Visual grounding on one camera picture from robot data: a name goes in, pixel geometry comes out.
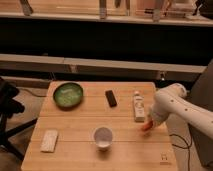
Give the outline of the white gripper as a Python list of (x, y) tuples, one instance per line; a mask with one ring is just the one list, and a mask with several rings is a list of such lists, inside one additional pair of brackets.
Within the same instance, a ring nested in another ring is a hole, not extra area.
[(167, 119), (166, 111), (156, 106), (150, 107), (149, 116), (151, 117), (154, 127), (160, 126)]

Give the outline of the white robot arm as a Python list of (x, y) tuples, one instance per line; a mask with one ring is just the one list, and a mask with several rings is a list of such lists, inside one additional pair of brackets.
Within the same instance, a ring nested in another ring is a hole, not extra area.
[(161, 125), (170, 114), (176, 114), (213, 139), (213, 112), (186, 101), (186, 95), (186, 88), (179, 83), (158, 89), (149, 110), (153, 126)]

